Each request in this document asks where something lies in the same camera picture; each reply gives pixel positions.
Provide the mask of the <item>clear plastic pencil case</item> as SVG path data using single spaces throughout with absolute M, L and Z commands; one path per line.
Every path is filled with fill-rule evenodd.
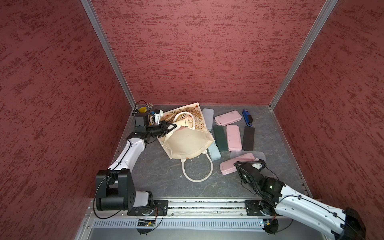
M 266 156 L 263 152 L 233 151 L 230 153 L 230 159 L 236 159 L 239 162 L 255 162 L 266 160 Z

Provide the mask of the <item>dark grey pencil case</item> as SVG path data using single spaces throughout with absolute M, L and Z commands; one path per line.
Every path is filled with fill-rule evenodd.
M 253 152 L 254 151 L 254 140 L 255 140 L 255 128 L 245 126 L 242 150 Z

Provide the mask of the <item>cream floral canvas tote bag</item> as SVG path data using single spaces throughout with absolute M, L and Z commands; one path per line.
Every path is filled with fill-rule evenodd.
M 175 124 L 176 128 L 164 137 L 158 137 L 159 143 L 168 157 L 180 160 L 184 176 L 191 182 L 200 183 L 207 180 L 213 172 L 213 161 L 208 154 L 208 148 L 214 142 L 214 137 L 206 126 L 199 103 L 182 106 L 163 113 L 161 121 Z M 190 178 L 185 171 L 185 162 L 201 154 L 208 158 L 211 169 L 208 175 L 200 180 Z

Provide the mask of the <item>light blue pencil case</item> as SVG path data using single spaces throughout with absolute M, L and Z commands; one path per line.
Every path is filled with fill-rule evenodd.
M 219 151 L 218 146 L 216 145 L 216 142 L 213 142 L 207 149 L 207 152 L 211 158 L 212 161 L 217 161 L 221 159 L 221 153 Z

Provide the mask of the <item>light grey pencil case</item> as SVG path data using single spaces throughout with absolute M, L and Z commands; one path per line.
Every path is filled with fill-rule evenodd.
M 209 131 L 211 131 L 213 128 L 214 110 L 205 108 L 202 110 L 202 113 L 205 119 L 206 127 Z

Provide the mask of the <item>green pencil case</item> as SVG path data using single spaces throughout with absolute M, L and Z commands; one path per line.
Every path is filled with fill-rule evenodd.
M 226 152 L 229 150 L 227 136 L 223 126 L 213 126 L 213 132 L 215 136 L 215 142 L 220 152 Z

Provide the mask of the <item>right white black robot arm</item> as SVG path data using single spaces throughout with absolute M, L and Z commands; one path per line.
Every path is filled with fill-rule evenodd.
M 278 230 L 276 217 L 288 217 L 325 235 L 331 240 L 363 240 L 366 227 L 359 213 L 352 209 L 340 209 L 326 205 L 294 190 L 282 181 L 262 175 L 267 167 L 264 160 L 235 162 L 242 185 L 249 185 L 258 203 L 246 202 L 251 214 L 257 213 L 273 219 L 264 224 L 265 232 Z

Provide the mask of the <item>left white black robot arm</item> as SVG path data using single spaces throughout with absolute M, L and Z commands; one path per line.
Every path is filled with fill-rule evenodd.
M 106 170 L 96 175 L 93 209 L 98 211 L 152 210 L 155 208 L 151 192 L 137 191 L 132 170 L 152 138 L 166 136 L 177 128 L 174 123 L 161 121 L 159 114 L 133 114 L 134 130 L 126 138 L 126 146 Z

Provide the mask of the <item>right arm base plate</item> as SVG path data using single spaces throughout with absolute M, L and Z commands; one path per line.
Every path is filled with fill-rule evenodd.
M 246 200 L 245 201 L 245 209 L 247 212 L 247 216 L 256 217 L 256 216 L 265 216 L 265 217 L 274 217 L 279 216 L 275 208 L 267 203 L 264 200 L 254 201 L 254 200 Z

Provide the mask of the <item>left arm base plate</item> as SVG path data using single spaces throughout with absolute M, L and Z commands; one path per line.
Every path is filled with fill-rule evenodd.
M 153 203 L 150 203 L 146 207 L 137 207 L 128 210 L 128 216 L 166 216 L 168 211 L 168 200 L 154 200 Z

